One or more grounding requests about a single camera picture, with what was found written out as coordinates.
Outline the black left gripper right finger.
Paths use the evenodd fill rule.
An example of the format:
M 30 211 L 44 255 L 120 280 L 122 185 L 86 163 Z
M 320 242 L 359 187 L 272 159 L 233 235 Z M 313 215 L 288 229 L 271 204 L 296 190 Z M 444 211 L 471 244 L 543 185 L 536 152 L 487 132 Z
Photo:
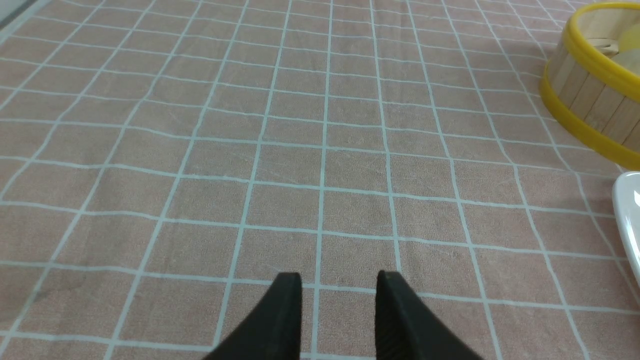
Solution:
M 375 287 L 377 360 L 480 360 L 423 303 L 402 274 L 379 271 Z

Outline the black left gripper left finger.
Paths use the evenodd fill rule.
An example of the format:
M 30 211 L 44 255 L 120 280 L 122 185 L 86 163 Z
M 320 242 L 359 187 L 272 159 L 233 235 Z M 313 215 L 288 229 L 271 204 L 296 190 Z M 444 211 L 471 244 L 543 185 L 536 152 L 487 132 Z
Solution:
M 208 353 L 206 360 L 299 360 L 302 279 L 281 272 L 242 322 Z

